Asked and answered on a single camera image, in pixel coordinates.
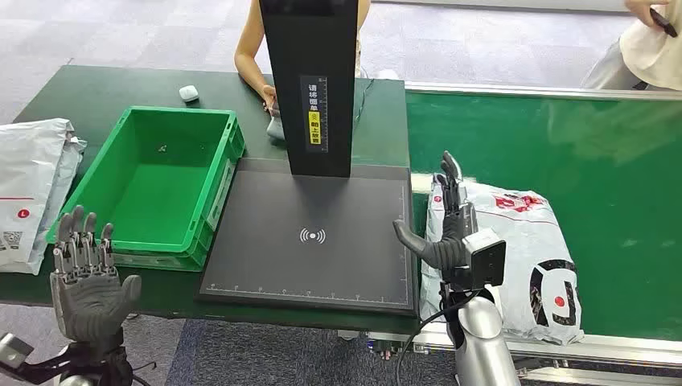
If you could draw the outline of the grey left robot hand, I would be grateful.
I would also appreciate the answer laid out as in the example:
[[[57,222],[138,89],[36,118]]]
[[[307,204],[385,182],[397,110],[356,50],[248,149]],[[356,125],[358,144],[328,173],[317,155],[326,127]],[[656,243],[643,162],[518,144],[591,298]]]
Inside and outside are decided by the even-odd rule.
[[[142,293],[142,277],[122,279],[112,248],[113,224],[95,236],[97,214],[81,205],[59,220],[50,285],[62,334],[76,342],[100,342],[120,329]]]

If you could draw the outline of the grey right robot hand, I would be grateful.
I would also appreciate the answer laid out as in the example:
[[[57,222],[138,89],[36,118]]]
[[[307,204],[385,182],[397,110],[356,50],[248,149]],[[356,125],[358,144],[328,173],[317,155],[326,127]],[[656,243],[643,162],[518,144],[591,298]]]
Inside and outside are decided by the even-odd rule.
[[[445,150],[441,169],[445,173],[442,188],[445,215],[442,221],[442,238],[427,241],[415,234],[403,220],[392,222],[397,239],[427,265],[441,271],[468,266],[464,252],[464,198],[459,187],[463,181],[461,167],[453,155]]]

